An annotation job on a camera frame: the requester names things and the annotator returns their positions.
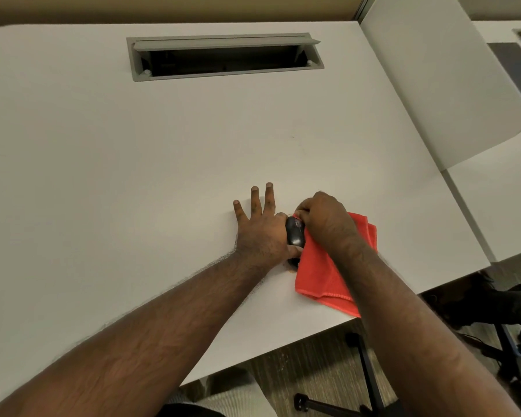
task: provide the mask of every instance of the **finger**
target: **finger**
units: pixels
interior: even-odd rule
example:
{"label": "finger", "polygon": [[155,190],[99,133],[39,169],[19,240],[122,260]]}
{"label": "finger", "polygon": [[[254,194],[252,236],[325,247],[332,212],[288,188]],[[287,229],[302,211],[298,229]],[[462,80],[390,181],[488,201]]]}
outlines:
{"label": "finger", "polygon": [[245,215],[245,212],[243,212],[241,203],[238,200],[233,201],[233,210],[236,211],[236,219],[238,225],[241,224],[243,221],[247,220],[247,215]]}
{"label": "finger", "polygon": [[309,211],[297,210],[294,214],[296,217],[299,217],[301,221],[305,223],[305,225],[309,225],[310,222],[310,214]]}
{"label": "finger", "polygon": [[264,212],[263,215],[274,215],[276,212],[276,201],[274,200],[274,185],[266,183],[266,193],[264,194]]}
{"label": "finger", "polygon": [[262,215],[262,206],[259,198],[259,188],[251,187],[251,218]]}
{"label": "finger", "polygon": [[294,257],[301,257],[303,249],[297,246],[288,245],[288,259],[293,259]]}
{"label": "finger", "polygon": [[287,216],[285,213],[283,213],[283,212],[278,212],[278,213],[276,214],[276,216],[277,216],[278,218],[281,218],[284,222],[285,222],[285,220],[288,219],[288,216]]}
{"label": "finger", "polygon": [[308,211],[311,209],[311,205],[313,204],[313,198],[309,197],[308,199],[305,199],[303,202],[299,203],[299,206],[296,208],[296,211]]}

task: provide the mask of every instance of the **computer mouse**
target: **computer mouse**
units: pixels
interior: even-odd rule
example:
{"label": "computer mouse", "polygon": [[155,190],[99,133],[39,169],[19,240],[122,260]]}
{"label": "computer mouse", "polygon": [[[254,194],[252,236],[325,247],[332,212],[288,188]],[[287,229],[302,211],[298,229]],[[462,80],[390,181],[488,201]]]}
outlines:
{"label": "computer mouse", "polygon": [[[288,244],[297,247],[305,247],[305,223],[294,216],[285,221],[285,232],[288,236]],[[299,267],[299,258],[288,259],[288,263],[294,268]]]}

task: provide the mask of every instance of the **red cloth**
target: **red cloth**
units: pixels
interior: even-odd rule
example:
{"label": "red cloth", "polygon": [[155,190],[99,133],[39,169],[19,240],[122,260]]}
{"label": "red cloth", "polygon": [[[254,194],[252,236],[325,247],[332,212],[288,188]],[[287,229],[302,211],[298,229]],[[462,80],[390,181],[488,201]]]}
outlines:
{"label": "red cloth", "polygon": [[[359,234],[377,250],[376,227],[369,224],[368,218],[363,215],[351,212],[349,215],[355,221]],[[305,248],[297,271],[296,292],[348,315],[361,317],[334,262],[313,240],[307,229],[305,229]]]}

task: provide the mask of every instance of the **desk surface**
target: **desk surface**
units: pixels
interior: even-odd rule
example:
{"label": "desk surface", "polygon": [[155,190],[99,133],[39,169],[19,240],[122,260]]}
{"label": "desk surface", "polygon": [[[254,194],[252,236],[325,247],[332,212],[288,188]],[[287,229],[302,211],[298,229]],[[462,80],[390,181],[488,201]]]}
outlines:
{"label": "desk surface", "polygon": [[[486,42],[519,42],[521,21],[474,22]],[[521,253],[521,133],[448,170],[493,257]]]}
{"label": "desk surface", "polygon": [[[135,83],[127,36],[310,32],[325,69]],[[322,189],[417,292],[488,262],[357,23],[0,28],[0,398]],[[274,270],[187,381],[349,319]]]}

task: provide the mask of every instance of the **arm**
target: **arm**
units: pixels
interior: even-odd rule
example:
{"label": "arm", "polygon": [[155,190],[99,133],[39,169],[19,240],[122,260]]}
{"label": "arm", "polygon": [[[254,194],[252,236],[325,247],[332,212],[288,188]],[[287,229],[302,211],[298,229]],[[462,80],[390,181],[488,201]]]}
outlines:
{"label": "arm", "polygon": [[495,378],[319,192],[296,214],[334,260],[359,307],[378,361],[416,415],[521,416]]}
{"label": "arm", "polygon": [[224,323],[288,246],[286,215],[264,212],[251,191],[251,219],[234,202],[236,250],[81,343],[0,403],[5,416],[154,416],[193,369]]}

